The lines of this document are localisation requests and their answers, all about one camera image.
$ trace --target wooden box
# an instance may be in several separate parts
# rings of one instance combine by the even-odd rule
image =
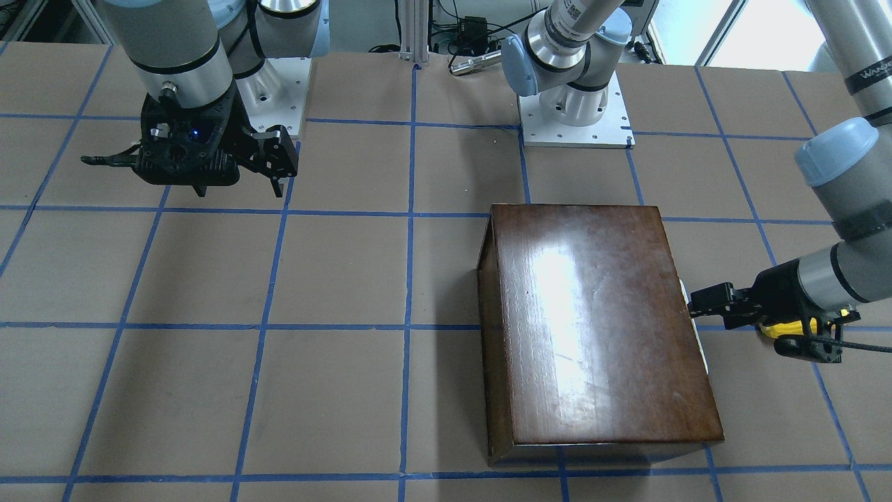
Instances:
[[[494,205],[477,280],[490,464],[723,440],[655,207]]]

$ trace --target floor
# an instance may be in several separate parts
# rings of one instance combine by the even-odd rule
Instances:
[[[892,500],[892,359],[711,318],[722,445],[484,462],[490,204],[657,205],[689,290],[747,286],[836,240],[792,160],[856,114],[836,75],[623,65],[637,145],[608,151],[524,148],[500,73],[445,63],[317,61],[285,199],[247,172],[199,199],[78,163],[137,136],[119,49],[0,46],[0,500]],[[891,306],[848,337],[888,345]]]

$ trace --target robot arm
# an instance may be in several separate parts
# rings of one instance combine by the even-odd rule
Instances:
[[[235,81],[267,57],[327,52],[327,0],[104,0],[100,11],[148,94],[137,146],[91,165],[130,167],[155,185],[229,186],[239,166],[281,179],[297,174],[285,126],[255,130]]]
[[[861,304],[892,297],[892,4],[808,2],[864,118],[845,121],[796,154],[806,183],[842,241],[761,272],[753,286],[730,283],[692,293],[692,317],[721,315],[725,327],[801,322],[775,350],[820,363],[841,361],[842,325]],[[812,320],[817,333],[813,333]]]
[[[632,33],[622,0],[555,0],[502,47],[502,70],[519,96],[540,94],[545,113],[587,126],[607,108],[606,91]]]

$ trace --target blue tape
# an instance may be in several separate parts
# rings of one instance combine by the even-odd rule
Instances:
[[[139,280],[143,276],[145,263],[148,261],[149,258],[149,250],[152,248],[152,243],[155,240],[155,235],[157,235],[158,233],[158,225],[161,223],[161,216],[163,215],[161,209],[167,202],[169,193],[170,187],[165,187],[164,193],[161,194],[161,201],[158,203],[158,211],[155,213],[155,218],[152,222],[152,228],[149,230],[149,236],[145,241],[143,253],[139,258],[139,264],[136,266],[136,272],[134,272],[133,280],[130,283],[130,291],[127,294],[127,300],[124,302],[124,310],[120,314],[120,326],[115,331],[114,338],[111,341],[111,347],[109,348],[109,355],[105,359],[103,375],[102,378],[99,380],[99,387],[96,389],[96,394],[93,399],[93,405],[90,407],[90,415],[87,417],[87,425],[84,427],[84,433],[80,438],[78,453],[75,455],[74,464],[71,466],[70,478],[65,484],[65,491],[62,493],[62,502],[69,502],[71,500],[71,491],[74,489],[74,481],[78,477],[80,465],[84,461],[84,454],[87,452],[87,444],[89,443],[90,436],[93,433],[93,425],[95,424],[96,416],[99,414],[99,406],[102,404],[103,401],[105,386],[108,384],[109,375],[112,373],[112,363],[114,363],[114,358],[118,353],[118,345],[120,344],[121,335],[124,332],[124,328],[122,325],[124,322],[127,321],[127,316],[130,314],[130,307],[133,305],[133,298],[136,296],[136,289],[139,287]]]
[[[570,482],[566,476],[566,456],[564,447],[555,447],[557,450],[557,471],[560,473],[560,496],[562,502],[570,502]]]
[[[715,462],[713,461],[713,450],[709,447],[709,445],[704,444],[703,452],[706,454],[706,465],[709,468],[709,480],[713,483],[715,502],[724,502],[724,496],[722,495],[722,486],[719,484],[718,472],[715,469]]]
[[[569,470],[566,472],[570,478],[636,478],[649,476],[694,476],[709,474],[705,467],[666,468],[666,469],[598,469],[598,470]]]
[[[632,159],[632,149],[625,149],[625,158],[629,162],[629,170],[632,172],[632,183],[635,184],[635,194],[638,196],[638,205],[644,205],[644,192],[641,191],[641,182],[638,178],[638,170],[635,168],[635,161]]]
[[[288,180],[288,189],[285,194],[282,209],[280,211],[279,229],[276,237],[276,251],[273,253],[273,263],[269,269],[269,285],[267,287],[267,299],[263,304],[263,315],[260,320],[260,333],[257,335],[257,354],[254,358],[254,371],[251,378],[251,387],[248,392],[248,405],[244,412],[244,425],[242,438],[239,440],[238,457],[235,460],[235,477],[232,481],[232,490],[229,495],[231,502],[238,500],[238,490],[241,484],[242,471],[244,470],[244,457],[248,450],[248,438],[251,435],[251,423],[254,416],[254,403],[257,400],[257,386],[260,384],[260,368],[263,365],[263,349],[266,346],[266,337],[269,324],[269,312],[272,310],[273,295],[276,292],[278,277],[278,264],[282,257],[282,245],[285,242],[285,228],[288,224],[288,206],[294,193],[294,178]]]
[[[756,210],[756,205],[753,203],[753,197],[749,195],[747,183],[743,180],[743,173],[740,171],[740,167],[737,164],[737,158],[734,157],[734,152],[731,150],[731,143],[728,142],[728,138],[725,136],[724,128],[722,127],[722,122],[719,120],[718,112],[715,110],[715,106],[713,105],[713,100],[709,96],[709,91],[706,90],[706,83],[703,81],[703,75],[700,74],[700,69],[696,66],[694,67],[694,72],[697,74],[697,80],[700,83],[700,88],[703,90],[703,96],[706,98],[706,103],[709,105],[709,111],[713,115],[713,120],[715,120],[715,127],[718,128],[719,133],[721,133],[723,136],[722,142],[725,145],[725,150],[728,151],[728,157],[731,159],[731,166],[734,168],[734,173],[737,174],[737,179],[740,182],[740,188],[743,189],[743,196],[747,199],[749,211],[753,214],[753,219],[756,221],[756,227],[759,229],[759,235],[762,236],[762,242],[765,245],[765,251],[768,253],[768,257],[771,259],[772,264],[776,265],[777,260],[774,258],[772,246],[768,242],[768,235],[765,233],[765,228],[759,220],[759,213]]]
[[[90,101],[90,97],[93,95],[93,92],[96,89],[96,83],[99,82],[99,78],[102,76],[103,71],[105,70],[105,64],[109,61],[109,56],[112,55],[112,46],[109,46],[105,50],[105,56],[101,63],[99,63],[99,68],[96,69],[96,74],[93,77],[93,81],[90,83],[90,87],[87,89],[87,95],[84,96],[84,100],[80,103],[80,107],[78,108],[78,115],[81,115],[84,112],[84,109],[87,108],[87,103]],[[12,239],[12,244],[9,246],[9,249],[6,250],[6,255],[2,262],[0,262],[0,277],[3,277],[4,272],[6,272],[6,267],[9,265],[10,260],[12,260],[12,255],[15,253],[15,249],[19,246],[21,242],[21,236],[24,235],[25,229],[28,228],[28,223],[31,221],[31,215],[34,214],[34,208],[37,207],[37,203],[40,201],[40,197],[44,195],[44,191],[46,191],[46,186],[49,184],[50,179],[53,177],[53,173],[56,170],[56,167],[59,166],[59,161],[62,159],[62,155],[65,153],[65,148],[68,147],[69,142],[71,141],[71,136],[74,135],[74,129],[78,127],[78,120],[75,120],[71,123],[71,127],[68,129],[68,133],[65,135],[65,139],[62,140],[62,145],[59,147],[59,151],[56,153],[55,158],[53,159],[53,163],[50,164],[49,171],[46,172],[46,176],[44,176],[43,181],[41,181],[40,186],[37,188],[37,192],[34,194],[34,198],[31,199],[31,204],[29,205],[28,211],[25,213],[24,218],[21,221],[21,225],[19,225],[19,229],[15,233],[15,237]]]
[[[719,474],[838,473],[849,470],[851,470],[851,467],[845,464],[742,465],[715,468],[715,471]]]
[[[861,489],[861,495],[864,502],[871,502],[871,495],[867,492],[867,487],[864,485],[864,479],[861,477],[861,471],[858,468],[858,463],[855,461],[855,454],[852,453],[852,448],[848,444],[846,432],[842,429],[842,423],[839,421],[836,407],[833,405],[833,400],[830,399],[830,393],[827,391],[827,386],[824,384],[821,371],[818,369],[816,363],[812,363],[812,371],[814,372],[814,378],[818,382],[818,387],[821,389],[821,394],[824,397],[824,404],[827,405],[827,410],[830,412],[830,418],[833,419],[833,426],[836,427],[837,434],[839,435],[839,442],[842,443],[842,448],[846,451],[846,458],[848,458],[852,473],[855,475],[855,480],[858,482],[858,488]]]
[[[808,123],[808,129],[812,130],[812,134],[817,136],[818,130],[814,128],[814,124],[812,123],[812,118],[808,116],[808,112],[805,110],[805,107],[802,105],[802,101],[799,99],[799,94],[797,94],[796,89],[793,88],[793,82],[789,80],[789,76],[785,71],[780,73],[783,75],[783,79],[787,82],[787,87],[789,88],[789,92],[793,95],[793,99],[796,100],[796,105],[799,107],[799,110],[802,112],[802,116],[805,117],[805,121]]]
[[[524,202],[532,204],[533,195],[530,192],[530,175],[526,169],[526,154],[524,153],[524,132],[520,129],[517,130],[517,144],[520,149],[520,176],[524,181]]]

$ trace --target brown wooden box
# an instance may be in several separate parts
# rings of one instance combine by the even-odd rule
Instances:
[[[723,440],[655,207],[494,205],[477,281],[490,464]]]

